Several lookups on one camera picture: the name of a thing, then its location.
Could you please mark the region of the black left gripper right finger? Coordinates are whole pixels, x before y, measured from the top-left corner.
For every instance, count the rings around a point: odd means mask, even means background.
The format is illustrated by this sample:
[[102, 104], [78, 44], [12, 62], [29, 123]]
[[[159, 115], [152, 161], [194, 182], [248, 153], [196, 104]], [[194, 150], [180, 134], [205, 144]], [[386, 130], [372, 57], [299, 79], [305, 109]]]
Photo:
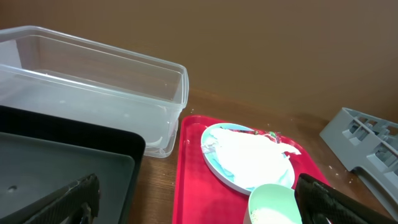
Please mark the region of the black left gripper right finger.
[[294, 196], [303, 224], [395, 224], [308, 174], [299, 175]]

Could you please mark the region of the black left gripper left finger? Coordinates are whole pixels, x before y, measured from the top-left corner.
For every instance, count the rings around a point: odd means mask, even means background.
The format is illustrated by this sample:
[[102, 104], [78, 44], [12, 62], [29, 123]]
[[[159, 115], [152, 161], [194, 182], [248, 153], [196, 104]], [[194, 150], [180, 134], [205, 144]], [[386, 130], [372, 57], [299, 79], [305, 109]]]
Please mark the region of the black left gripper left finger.
[[27, 207], [23, 224], [92, 224], [100, 210], [100, 181], [86, 175]]

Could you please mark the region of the mint green bowl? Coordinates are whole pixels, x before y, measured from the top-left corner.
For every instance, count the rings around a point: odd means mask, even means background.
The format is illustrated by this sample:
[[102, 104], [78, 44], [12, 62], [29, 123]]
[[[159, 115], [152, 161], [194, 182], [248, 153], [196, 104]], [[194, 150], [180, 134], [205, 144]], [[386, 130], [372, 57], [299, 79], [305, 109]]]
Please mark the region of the mint green bowl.
[[255, 188], [248, 200], [244, 224], [302, 224], [295, 191], [277, 184]]

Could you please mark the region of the red foil wrapper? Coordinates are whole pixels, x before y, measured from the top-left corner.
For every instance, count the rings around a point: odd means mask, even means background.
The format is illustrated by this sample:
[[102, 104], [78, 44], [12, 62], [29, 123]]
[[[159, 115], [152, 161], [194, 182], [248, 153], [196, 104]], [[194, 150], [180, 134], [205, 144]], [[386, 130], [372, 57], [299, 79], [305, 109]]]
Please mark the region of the red foil wrapper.
[[260, 136], [264, 136], [267, 137], [268, 139], [270, 139], [272, 142], [275, 143], [280, 143], [280, 137], [277, 133], [272, 132], [272, 131], [260, 131], [260, 130], [255, 130], [254, 132], [255, 135], [260, 135]]

